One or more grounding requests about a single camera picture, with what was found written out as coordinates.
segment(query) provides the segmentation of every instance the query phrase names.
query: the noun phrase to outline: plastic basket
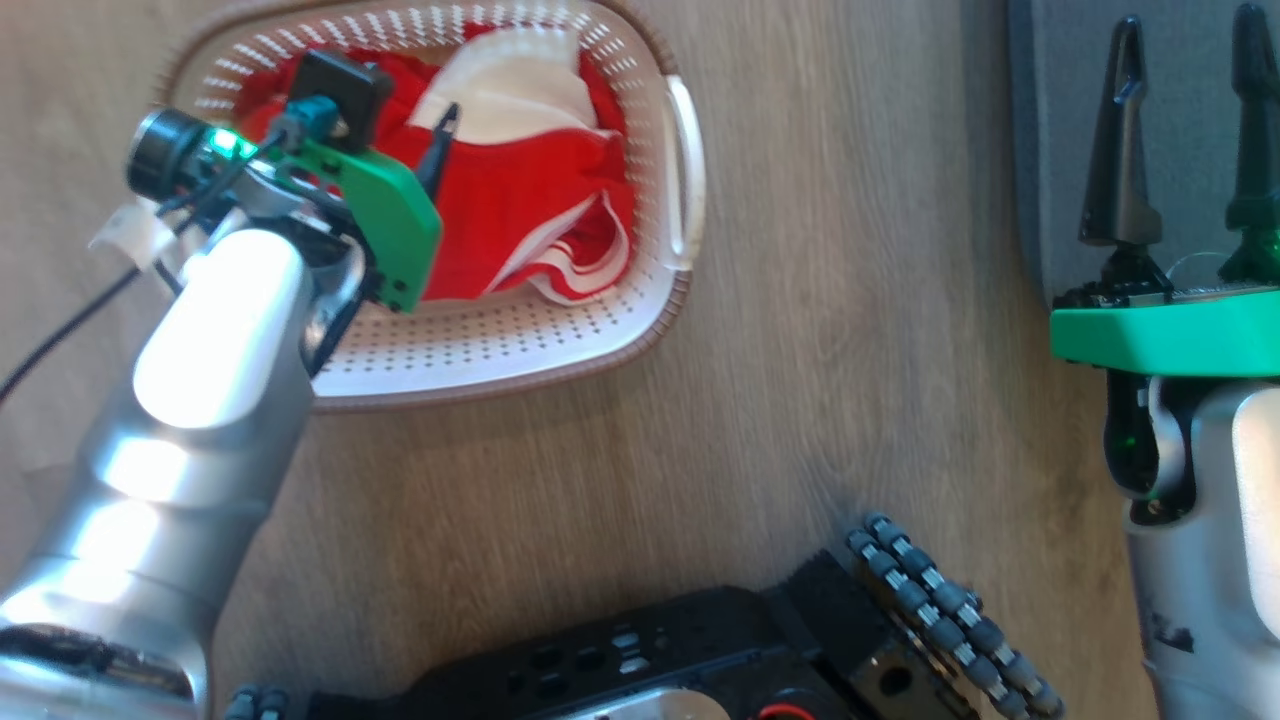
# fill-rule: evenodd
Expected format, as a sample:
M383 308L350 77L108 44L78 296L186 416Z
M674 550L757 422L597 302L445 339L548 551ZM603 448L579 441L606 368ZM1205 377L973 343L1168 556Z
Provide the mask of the plastic basket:
M627 0L415 0L259 4L198 32L157 100L224 122L242 79L316 44L419 51L462 44L463 23L579 31L627 115L636 254L608 296L563 307L532 290L425 302L412 315L367 306L315 379L323 409L483 397L586 375L653 347L680 313L705 206L701 136L669 50Z

